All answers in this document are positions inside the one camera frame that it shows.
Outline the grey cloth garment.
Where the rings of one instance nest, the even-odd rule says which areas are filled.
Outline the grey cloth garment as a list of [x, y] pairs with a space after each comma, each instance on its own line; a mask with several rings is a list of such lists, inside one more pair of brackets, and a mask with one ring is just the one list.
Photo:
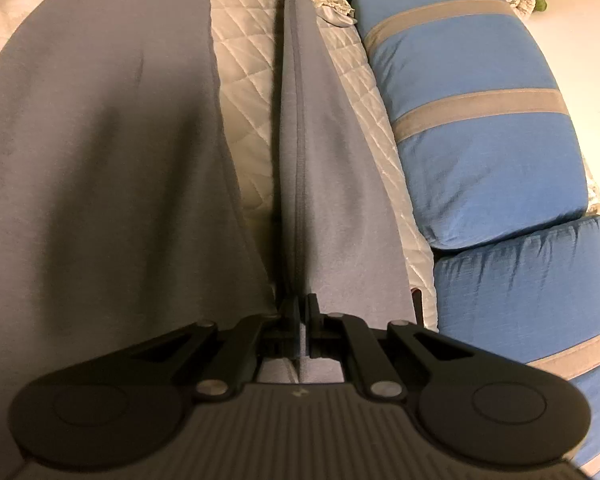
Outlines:
[[396, 218], [316, 24], [284, 0], [274, 255], [260, 256], [220, 104], [211, 0], [45, 0], [0, 53], [0, 479], [12, 398], [46, 373], [312, 292], [412, 318]]

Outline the blue striped pillow far side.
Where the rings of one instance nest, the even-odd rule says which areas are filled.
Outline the blue striped pillow far side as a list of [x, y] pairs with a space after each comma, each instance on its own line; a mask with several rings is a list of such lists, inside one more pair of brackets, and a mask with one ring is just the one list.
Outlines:
[[600, 216], [440, 259], [438, 329], [569, 380], [591, 428], [574, 459], [600, 479]]

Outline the blue striped pillow near headboard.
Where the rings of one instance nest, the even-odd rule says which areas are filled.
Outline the blue striped pillow near headboard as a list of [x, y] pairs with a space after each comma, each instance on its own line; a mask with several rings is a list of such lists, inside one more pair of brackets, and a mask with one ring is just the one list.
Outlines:
[[566, 104], [505, 0], [353, 0], [427, 242], [459, 250], [578, 218]]

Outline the white quilted bedspread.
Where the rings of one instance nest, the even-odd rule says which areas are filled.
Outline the white quilted bedspread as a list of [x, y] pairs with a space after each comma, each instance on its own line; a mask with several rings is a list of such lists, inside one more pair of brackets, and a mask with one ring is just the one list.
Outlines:
[[[0, 52], [44, 0], [0, 0]], [[284, 0], [211, 0], [212, 37], [220, 75], [220, 104], [234, 159], [242, 211], [266, 266], [271, 263], [274, 176], [275, 49]], [[389, 196], [412, 287], [422, 293], [424, 324], [438, 327], [434, 257], [413, 216], [398, 149], [376, 79], [356, 28], [318, 14], [317, 26], [358, 118]]]

